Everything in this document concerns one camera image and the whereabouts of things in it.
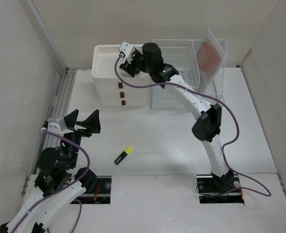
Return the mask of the white three-drawer storage box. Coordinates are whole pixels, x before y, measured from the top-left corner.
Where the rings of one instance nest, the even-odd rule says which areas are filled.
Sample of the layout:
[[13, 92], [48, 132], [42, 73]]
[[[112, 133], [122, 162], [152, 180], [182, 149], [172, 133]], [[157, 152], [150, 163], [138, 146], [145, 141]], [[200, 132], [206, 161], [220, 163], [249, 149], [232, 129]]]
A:
[[104, 107], [145, 107], [150, 90], [125, 85], [115, 74], [120, 45], [97, 45], [94, 48], [91, 76]]

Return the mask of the yellow cap black highlighter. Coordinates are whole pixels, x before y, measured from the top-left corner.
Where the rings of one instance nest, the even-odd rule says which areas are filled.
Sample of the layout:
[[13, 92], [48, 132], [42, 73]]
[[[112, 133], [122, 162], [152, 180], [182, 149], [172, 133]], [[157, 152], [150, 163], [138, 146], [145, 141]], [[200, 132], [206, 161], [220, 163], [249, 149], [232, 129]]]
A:
[[115, 165], [119, 165], [120, 162], [130, 153], [132, 152], [132, 148], [127, 147], [118, 157], [117, 159], [114, 161]]

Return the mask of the red booklet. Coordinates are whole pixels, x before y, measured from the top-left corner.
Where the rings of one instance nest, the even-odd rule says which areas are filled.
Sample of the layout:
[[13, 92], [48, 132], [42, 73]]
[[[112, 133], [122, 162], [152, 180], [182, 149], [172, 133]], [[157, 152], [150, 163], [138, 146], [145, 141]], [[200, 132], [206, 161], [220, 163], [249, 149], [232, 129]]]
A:
[[224, 65], [227, 55], [208, 28], [201, 46], [196, 54], [197, 65], [200, 75], [198, 92], [204, 93], [216, 77], [220, 68]]

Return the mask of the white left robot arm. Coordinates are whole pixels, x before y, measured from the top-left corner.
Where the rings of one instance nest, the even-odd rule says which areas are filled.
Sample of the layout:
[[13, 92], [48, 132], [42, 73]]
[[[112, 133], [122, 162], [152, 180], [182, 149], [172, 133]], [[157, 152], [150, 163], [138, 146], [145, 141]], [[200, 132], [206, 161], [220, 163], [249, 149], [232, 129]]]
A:
[[95, 189], [98, 177], [80, 143], [83, 137], [100, 133], [100, 112], [96, 109], [83, 121], [77, 120], [78, 114], [76, 109], [42, 125], [41, 131], [60, 139], [60, 145], [42, 150], [30, 195], [17, 215], [0, 225], [0, 233], [44, 233], [65, 207]]

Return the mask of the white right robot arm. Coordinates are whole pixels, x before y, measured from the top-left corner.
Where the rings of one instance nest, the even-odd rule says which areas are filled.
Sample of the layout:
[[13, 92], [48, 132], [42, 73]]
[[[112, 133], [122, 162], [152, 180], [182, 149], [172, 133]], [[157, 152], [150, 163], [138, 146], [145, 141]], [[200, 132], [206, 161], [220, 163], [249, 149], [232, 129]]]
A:
[[161, 86], [173, 94], [193, 115], [195, 124], [192, 133], [200, 140], [206, 150], [210, 164], [212, 185], [217, 191], [224, 191], [234, 177], [226, 165], [221, 151], [220, 126], [222, 107], [203, 99], [184, 81], [179, 71], [170, 64], [164, 63], [161, 49], [155, 43], [146, 43], [142, 50], [122, 42], [119, 47], [120, 57], [125, 58], [123, 64], [116, 64], [131, 77], [140, 72], [149, 74], [154, 85]]

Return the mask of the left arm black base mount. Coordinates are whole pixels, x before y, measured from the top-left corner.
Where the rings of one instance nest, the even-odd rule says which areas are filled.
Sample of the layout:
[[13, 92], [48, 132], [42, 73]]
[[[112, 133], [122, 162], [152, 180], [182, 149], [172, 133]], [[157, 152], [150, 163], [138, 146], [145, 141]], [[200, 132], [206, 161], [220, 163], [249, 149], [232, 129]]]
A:
[[96, 186], [84, 194], [81, 194], [77, 199], [82, 204], [110, 204], [111, 201], [111, 176], [99, 176]]

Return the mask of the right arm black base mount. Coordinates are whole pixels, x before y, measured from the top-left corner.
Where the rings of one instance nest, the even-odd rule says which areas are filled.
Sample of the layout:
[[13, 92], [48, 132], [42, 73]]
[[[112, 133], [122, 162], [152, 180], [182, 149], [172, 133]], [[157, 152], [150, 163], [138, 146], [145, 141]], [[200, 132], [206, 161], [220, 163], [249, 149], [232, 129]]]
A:
[[244, 204], [242, 190], [234, 190], [224, 194], [231, 189], [240, 187], [240, 180], [237, 175], [233, 177], [224, 188], [217, 188], [213, 182], [212, 175], [198, 175], [196, 191], [199, 194], [200, 204]]

